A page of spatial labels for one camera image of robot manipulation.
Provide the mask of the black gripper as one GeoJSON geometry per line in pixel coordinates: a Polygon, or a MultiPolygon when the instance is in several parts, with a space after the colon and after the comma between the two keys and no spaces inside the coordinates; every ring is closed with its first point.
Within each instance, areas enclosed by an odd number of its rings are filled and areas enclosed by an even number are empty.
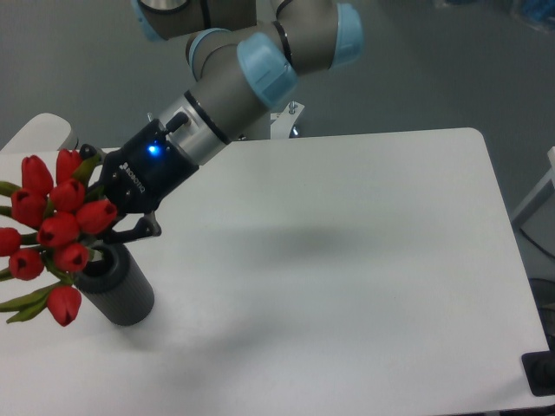
{"type": "Polygon", "coordinates": [[[152,211],[199,170],[198,164],[169,141],[170,133],[160,120],[154,119],[110,153],[89,144],[81,146],[78,172],[101,173],[99,183],[104,195],[119,214],[146,213],[130,229],[116,231],[111,227],[105,231],[101,235],[105,244],[126,244],[161,235],[161,226],[152,211]]]}

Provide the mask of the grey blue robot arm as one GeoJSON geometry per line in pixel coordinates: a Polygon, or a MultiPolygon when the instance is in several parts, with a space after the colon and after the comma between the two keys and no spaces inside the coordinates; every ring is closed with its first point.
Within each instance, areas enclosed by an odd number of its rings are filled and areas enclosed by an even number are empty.
{"type": "Polygon", "coordinates": [[[195,84],[121,148],[81,148],[101,163],[92,196],[116,210],[94,211],[87,242],[123,244],[161,233],[161,200],[280,104],[302,75],[356,61],[362,19],[349,3],[275,1],[275,18],[257,19],[253,1],[135,1],[145,35],[188,39],[195,84]]]}

